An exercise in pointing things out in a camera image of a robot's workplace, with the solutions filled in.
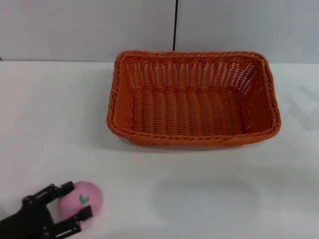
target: wicker basket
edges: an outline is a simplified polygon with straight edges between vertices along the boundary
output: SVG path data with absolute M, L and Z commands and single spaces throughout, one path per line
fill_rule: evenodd
M 107 124 L 136 144 L 235 146 L 273 137 L 281 120 L 258 53 L 125 51 Z

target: white table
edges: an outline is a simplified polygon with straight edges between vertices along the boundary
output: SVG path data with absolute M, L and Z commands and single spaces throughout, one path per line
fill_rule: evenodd
M 50 183 L 85 180 L 106 204 L 77 239 L 317 239 L 319 65 L 271 69 L 279 134 L 212 149 L 113 135 L 112 63 L 0 62 L 0 216 Z

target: woven texture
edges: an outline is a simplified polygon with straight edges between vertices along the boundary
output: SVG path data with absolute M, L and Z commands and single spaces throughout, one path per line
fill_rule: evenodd
M 273 137 L 281 121 L 258 53 L 125 51 L 107 124 L 137 144 L 235 146 Z

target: basket rim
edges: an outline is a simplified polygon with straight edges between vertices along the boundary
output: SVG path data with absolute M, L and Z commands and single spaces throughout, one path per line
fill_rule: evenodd
M 114 123 L 114 113 L 115 113 L 115 104 L 117 101 L 117 93 L 118 93 L 118 84 L 120 81 L 120 76 L 118 73 L 121 74 L 120 68 L 126 57 L 150 57 L 150 58 L 225 58 L 225 57 L 245 57 L 257 60 L 259 63 L 263 65 L 262 71 L 266 76 L 265 82 L 265 94 L 268 96 L 268 106 L 271 109 L 272 113 L 275 115 L 275 118 L 272 119 L 272 126 L 268 129 L 261 131 L 261 132 L 254 132 L 254 133 L 245 133 L 245 134 L 234 134 L 234 135 L 201 135 L 201 136 L 192 136 L 192 135 L 167 135 L 167 134 L 155 134 L 155 133 L 147 133 L 141 131 L 134 131 L 131 129 L 125 129 L 118 127 Z M 234 138 L 237 139 L 246 139 L 248 137 L 261 137 L 261 141 L 263 139 L 271 138 L 275 136 L 280 128 L 281 128 L 281 118 L 278 109 L 278 104 L 275 96 L 275 89 L 274 89 L 274 79 L 273 75 L 270 71 L 270 67 L 268 64 L 267 59 L 260 53 L 253 52 L 253 51 L 207 51 L 207 52 L 178 52 L 178 51 L 139 51 L 139 50 L 127 50 L 123 51 L 118 55 L 116 61 L 114 63 L 114 75 L 113 75 L 113 82 L 112 82 L 112 89 L 110 93 L 110 101 L 109 101 L 109 108 L 108 108 L 108 115 L 106 119 L 107 125 L 109 129 L 118 136 L 124 136 L 128 139 L 130 138 L 137 138 L 137 137 L 144 137 L 144 138 L 157 138 L 157 139 L 166 139 L 166 140 L 178 140 L 189 142 L 190 140 L 201 140 L 201 141 L 224 141 L 224 140 L 231 140 Z

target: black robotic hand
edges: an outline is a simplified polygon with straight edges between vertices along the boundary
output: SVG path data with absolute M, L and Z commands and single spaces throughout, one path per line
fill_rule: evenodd
M 52 184 L 34 195 L 25 197 L 19 212 L 0 221 L 0 238 L 63 239 L 79 233 L 80 221 L 92 217 L 91 206 L 83 208 L 78 214 L 57 224 L 53 222 L 46 207 L 49 202 L 67 195 L 73 189 L 72 182 L 61 187 Z

